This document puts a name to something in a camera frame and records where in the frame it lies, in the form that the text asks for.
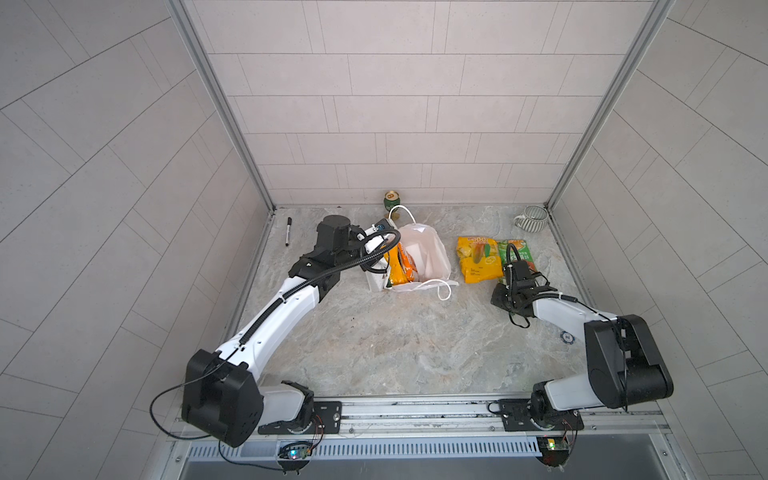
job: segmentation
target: marble floor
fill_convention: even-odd
[[[363,271],[347,270],[280,345],[260,382],[292,380],[317,396],[529,392],[536,382],[585,371],[583,343],[566,345],[560,329],[536,319],[531,328],[519,329],[490,304],[495,280],[467,284],[462,279],[457,237],[523,238],[552,285],[578,295],[551,231],[527,233],[512,224],[523,208],[413,207],[418,222],[437,230],[451,259],[451,279],[459,285],[450,300],[438,300],[434,289],[370,293]],[[279,209],[241,325],[274,295],[291,265],[313,249],[316,225],[324,216],[344,215],[365,228],[384,213],[381,206]],[[288,217],[293,225],[286,247]],[[405,217],[402,212],[398,225]]]

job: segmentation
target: metal grille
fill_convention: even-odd
[[[223,453],[238,462],[274,460],[286,441],[252,440],[232,449],[222,445]],[[216,442],[195,442],[190,462],[222,460]],[[375,458],[466,458],[540,457],[536,437],[456,437],[451,439],[326,439],[315,450],[312,460],[352,460]]]

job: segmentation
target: tiled wall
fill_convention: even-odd
[[[266,215],[162,0],[0,2],[0,477],[138,478]]]
[[[597,305],[651,325],[700,480],[768,478],[767,32],[764,0],[678,0],[554,209]]]
[[[187,0],[278,204],[542,202],[650,2]]]

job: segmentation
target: white plastic bag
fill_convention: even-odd
[[[451,276],[451,262],[445,252],[445,245],[440,241],[434,228],[423,223],[416,223],[413,214],[403,205],[395,205],[389,211],[389,221],[392,222],[392,212],[402,208],[410,215],[413,223],[399,227],[400,243],[402,248],[413,257],[418,282],[393,285],[391,290],[396,292],[413,292],[437,287],[437,296],[440,300],[451,298],[451,285],[458,286],[454,280],[448,280]],[[448,296],[440,295],[440,286],[448,287]]]

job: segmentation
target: green can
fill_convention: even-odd
[[[400,194],[398,194],[394,190],[390,190],[386,194],[384,194],[384,208],[386,209],[387,212],[389,212],[396,205],[400,205]],[[398,218],[400,218],[400,214],[398,214],[397,212],[393,212],[392,219],[397,220]]]

